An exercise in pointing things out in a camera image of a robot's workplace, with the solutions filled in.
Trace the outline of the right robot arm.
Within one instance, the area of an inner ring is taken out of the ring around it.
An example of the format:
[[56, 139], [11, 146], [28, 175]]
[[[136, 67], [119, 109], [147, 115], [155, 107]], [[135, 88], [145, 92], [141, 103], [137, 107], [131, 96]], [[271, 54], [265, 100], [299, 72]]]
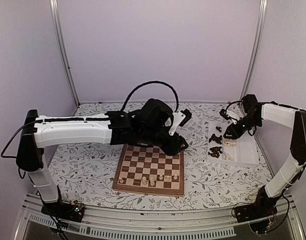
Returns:
[[270, 136], [278, 142], [273, 144], [281, 147], [285, 160], [279, 156], [279, 168], [274, 177], [258, 191], [251, 213], [255, 218], [262, 218], [274, 207], [283, 192], [293, 185], [306, 167], [306, 110], [276, 103], [274, 101], [258, 101], [254, 94], [247, 94], [238, 101], [244, 111], [243, 117], [229, 113], [228, 107], [220, 110], [220, 115], [231, 120], [223, 137], [236, 140], [244, 133], [254, 134], [264, 122], [276, 124]]

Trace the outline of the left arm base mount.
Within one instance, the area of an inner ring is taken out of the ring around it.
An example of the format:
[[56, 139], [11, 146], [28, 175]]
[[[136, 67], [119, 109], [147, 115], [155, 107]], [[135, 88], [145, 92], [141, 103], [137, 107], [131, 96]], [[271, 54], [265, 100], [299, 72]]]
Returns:
[[77, 200], [71, 203], [65, 203], [61, 200], [53, 203], [45, 203], [42, 200], [42, 213], [56, 219], [64, 219], [73, 222], [82, 222], [85, 205]]

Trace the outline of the wooden chess board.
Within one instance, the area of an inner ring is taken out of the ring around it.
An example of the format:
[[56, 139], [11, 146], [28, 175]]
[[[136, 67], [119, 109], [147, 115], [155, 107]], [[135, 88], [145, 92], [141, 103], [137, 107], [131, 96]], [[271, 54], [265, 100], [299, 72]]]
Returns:
[[[155, 186], [149, 186], [149, 178], [154, 176]], [[142, 177], [147, 184], [142, 184]], [[184, 195], [184, 152], [175, 156], [166, 155], [159, 147], [139, 147], [124, 145], [113, 181], [113, 190], [148, 194], [154, 196], [182, 197]]]

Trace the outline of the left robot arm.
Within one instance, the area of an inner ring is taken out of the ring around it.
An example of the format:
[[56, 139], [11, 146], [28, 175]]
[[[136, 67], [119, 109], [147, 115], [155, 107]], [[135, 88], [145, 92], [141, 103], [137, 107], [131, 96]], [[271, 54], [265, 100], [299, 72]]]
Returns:
[[18, 152], [14, 159], [26, 171], [56, 217], [67, 213], [61, 194], [44, 166], [44, 148], [61, 144], [99, 143], [110, 145], [157, 146], [174, 156], [188, 148], [176, 129], [191, 119], [187, 109], [172, 110], [166, 103], [149, 99], [141, 109], [132, 112], [108, 111], [81, 117], [49, 117], [33, 109], [27, 113], [20, 134]]

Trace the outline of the light king piece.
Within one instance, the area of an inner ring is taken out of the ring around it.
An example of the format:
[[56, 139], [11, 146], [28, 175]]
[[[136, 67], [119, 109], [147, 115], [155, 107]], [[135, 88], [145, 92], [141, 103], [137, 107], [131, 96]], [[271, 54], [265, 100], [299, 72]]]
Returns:
[[154, 178], [154, 176], [150, 176], [150, 178], [149, 178], [149, 186], [151, 186], [151, 187], [155, 186], [155, 178]]

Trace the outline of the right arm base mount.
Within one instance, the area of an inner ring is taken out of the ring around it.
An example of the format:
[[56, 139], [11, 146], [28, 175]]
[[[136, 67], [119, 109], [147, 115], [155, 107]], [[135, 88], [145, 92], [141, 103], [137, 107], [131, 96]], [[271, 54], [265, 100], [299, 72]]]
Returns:
[[256, 235], [266, 234], [276, 219], [276, 207], [258, 208], [255, 203], [238, 202], [231, 210], [231, 215], [238, 223], [249, 222], [250, 230]]

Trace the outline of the light queen piece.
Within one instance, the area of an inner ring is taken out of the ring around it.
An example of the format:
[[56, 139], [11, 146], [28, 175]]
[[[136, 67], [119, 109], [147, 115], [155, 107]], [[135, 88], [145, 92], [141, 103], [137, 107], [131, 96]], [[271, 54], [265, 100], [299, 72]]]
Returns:
[[147, 184], [147, 178], [145, 176], [142, 177], [142, 184], [143, 185]]

